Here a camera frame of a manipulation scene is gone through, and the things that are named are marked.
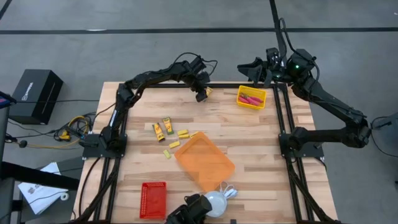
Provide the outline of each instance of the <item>gray floor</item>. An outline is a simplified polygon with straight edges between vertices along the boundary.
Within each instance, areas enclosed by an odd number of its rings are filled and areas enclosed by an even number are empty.
[[[276,2],[288,27],[398,27],[395,0]],[[272,27],[269,2],[13,0],[0,21],[0,30],[220,26]],[[398,32],[296,33],[290,38],[296,48],[318,57],[324,89],[363,111],[369,120],[398,111]],[[273,33],[0,35],[0,90],[12,93],[26,68],[44,68],[52,69],[65,82],[60,99],[98,99],[103,82],[123,81],[146,70],[167,67],[185,51],[219,60],[214,81],[243,81],[236,65],[252,62],[256,56],[265,58],[268,47],[277,47]],[[95,110],[96,103],[59,103],[50,124],[34,128],[57,128],[72,116]],[[318,129],[343,125],[317,105],[312,105],[312,111]],[[14,136],[33,134],[12,125],[7,131]],[[386,128],[374,135],[382,149],[398,155],[395,133]],[[47,137],[29,142],[54,144]],[[398,159],[381,154],[372,142],[363,149],[341,144],[325,144],[324,149],[339,219],[346,223],[396,223]],[[38,167],[80,155],[81,150],[7,145],[4,160]]]

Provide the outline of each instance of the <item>red plastic basket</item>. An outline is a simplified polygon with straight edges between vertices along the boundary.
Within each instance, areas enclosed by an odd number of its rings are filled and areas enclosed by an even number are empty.
[[[166,216],[166,194],[166,182],[142,183],[139,218],[164,219]]]

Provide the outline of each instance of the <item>yellow bin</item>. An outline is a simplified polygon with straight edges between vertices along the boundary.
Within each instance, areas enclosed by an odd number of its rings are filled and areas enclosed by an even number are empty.
[[[244,94],[249,95],[249,96],[258,97],[258,98],[260,98],[262,100],[262,103],[259,106],[254,106],[254,105],[251,105],[251,104],[240,102],[239,101],[239,95],[241,93],[244,93]],[[264,109],[264,107],[266,107],[266,96],[267,96],[267,92],[265,90],[259,90],[259,89],[256,89],[256,88],[251,88],[251,87],[247,87],[247,86],[242,86],[241,85],[241,86],[239,86],[238,95],[236,96],[236,103],[239,106],[243,106],[243,107],[246,107],[246,108],[252,108],[252,109],[256,109],[256,110]]]

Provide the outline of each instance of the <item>orange translucent tray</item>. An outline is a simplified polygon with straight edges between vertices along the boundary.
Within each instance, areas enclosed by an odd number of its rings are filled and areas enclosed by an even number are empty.
[[[205,192],[215,190],[235,170],[235,165],[203,132],[191,138],[174,156]]]

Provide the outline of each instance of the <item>wooden table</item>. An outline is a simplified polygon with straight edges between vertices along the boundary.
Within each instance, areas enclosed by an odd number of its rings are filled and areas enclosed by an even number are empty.
[[[98,111],[114,103],[117,87],[116,82],[104,83]],[[286,164],[280,155],[280,128],[274,93],[267,89],[266,108],[258,111],[239,107],[236,104],[237,92],[235,88],[215,88],[205,103],[197,103],[195,93],[188,88],[148,88],[144,91],[127,119],[129,140],[126,155],[121,161],[112,223],[161,223],[139,219],[143,182],[166,181],[167,213],[183,204],[184,196],[201,192],[174,156],[166,159],[163,155],[163,150],[178,139],[177,134],[166,135],[166,141],[162,143],[155,138],[152,124],[162,123],[162,118],[168,116],[174,130],[203,131],[236,166],[235,173],[226,181],[236,187],[238,196],[228,200],[226,213],[221,218],[208,218],[208,223],[229,223],[231,219],[238,223],[295,223]],[[284,120],[287,121],[282,93],[280,98]],[[315,129],[308,102],[297,98],[291,90],[289,98],[296,126]],[[111,113],[112,109],[97,117],[95,133],[107,125]],[[83,210],[97,194],[103,161],[101,159],[97,163],[89,176],[82,201]],[[85,161],[81,180],[85,179],[93,162],[94,159]],[[337,218],[324,166],[312,158],[303,159],[303,163],[310,193],[326,214]],[[82,185],[83,181],[77,195],[80,195]],[[303,218],[306,218],[303,200],[300,201]],[[78,202],[79,198],[76,198],[76,213]],[[105,195],[102,219],[107,202],[108,196]]]

